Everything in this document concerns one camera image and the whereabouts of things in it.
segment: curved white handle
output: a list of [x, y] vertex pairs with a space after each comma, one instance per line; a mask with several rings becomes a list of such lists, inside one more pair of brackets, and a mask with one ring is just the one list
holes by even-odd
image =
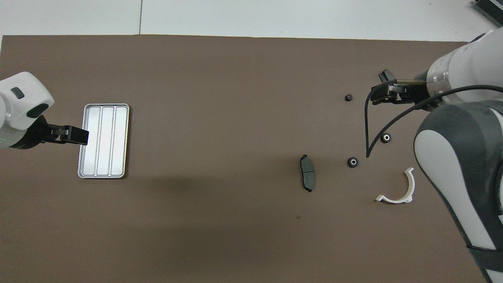
[[414, 176], [412, 175], [413, 170], [414, 170], [414, 168], [410, 167], [407, 170], [405, 170], [405, 172], [404, 172], [407, 175], [407, 179], [409, 180], [409, 189], [407, 190], [407, 193], [401, 199], [392, 200], [392, 199], [389, 199], [381, 194], [376, 198], [376, 200], [377, 201], [384, 200], [384, 201], [387, 201], [390, 203], [402, 203], [402, 202], [409, 203], [409, 202], [411, 202], [412, 201], [412, 194], [414, 193], [414, 189], [415, 189]]

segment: black cable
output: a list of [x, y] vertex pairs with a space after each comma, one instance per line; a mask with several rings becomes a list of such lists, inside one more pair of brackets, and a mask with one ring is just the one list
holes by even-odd
[[377, 134], [377, 136], [374, 138], [374, 140], [372, 141], [372, 143], [369, 146], [368, 104], [369, 104], [371, 95], [374, 93], [373, 92], [374, 89], [372, 89], [370, 91], [369, 96], [367, 97], [367, 100], [365, 101], [365, 140], [366, 140], [366, 146], [367, 146], [367, 148], [366, 148], [367, 158], [370, 156], [370, 153], [372, 152], [372, 149], [374, 148], [376, 142], [379, 140], [379, 137], [382, 136], [382, 134], [384, 134], [384, 132], [391, 125], [393, 125], [396, 121], [398, 121], [399, 119], [401, 119], [403, 116], [411, 113], [414, 110], [421, 109], [423, 106], [427, 105], [428, 103], [430, 103], [432, 101], [435, 101], [435, 100], [437, 100], [437, 99], [439, 99], [441, 97], [444, 97], [446, 95], [450, 95], [450, 94], [457, 93], [457, 92], [469, 91], [469, 90], [492, 90], [492, 91], [497, 91], [497, 92], [503, 93], [503, 88], [502, 87], [489, 86], [489, 85], [473, 85], [473, 86], [467, 86], [467, 87], [460, 87], [460, 88], [451, 89], [451, 90], [442, 92], [440, 94], [434, 95], [434, 96], [429, 97], [429, 98], [427, 98], [427, 99], [425, 99], [425, 100], [423, 100], [423, 101], [421, 101], [419, 103], [416, 103], [414, 106], [412, 106], [409, 109], [407, 109], [407, 110], [403, 111], [402, 113], [398, 114], [389, 123], [387, 123], [384, 126], [384, 128], [382, 128], [382, 130]]

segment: black ribbed object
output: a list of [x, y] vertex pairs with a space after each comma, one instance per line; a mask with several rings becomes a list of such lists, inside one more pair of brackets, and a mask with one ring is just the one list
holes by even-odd
[[477, 0], [474, 6], [498, 27], [503, 27], [503, 0]]

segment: metal tray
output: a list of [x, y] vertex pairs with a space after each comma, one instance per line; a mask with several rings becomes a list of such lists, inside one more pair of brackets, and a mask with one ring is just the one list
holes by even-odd
[[89, 131], [87, 146], [80, 146], [80, 178], [122, 178], [126, 168], [129, 105], [88, 104], [82, 128]]

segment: black round nut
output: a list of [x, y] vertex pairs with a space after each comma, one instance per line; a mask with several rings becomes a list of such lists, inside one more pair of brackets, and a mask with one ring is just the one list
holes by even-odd
[[356, 157], [351, 157], [348, 159], [348, 166], [351, 168], [355, 168], [358, 166], [358, 158]]
[[389, 143], [391, 141], [391, 135], [388, 132], [385, 132], [381, 136], [381, 141], [385, 144]]

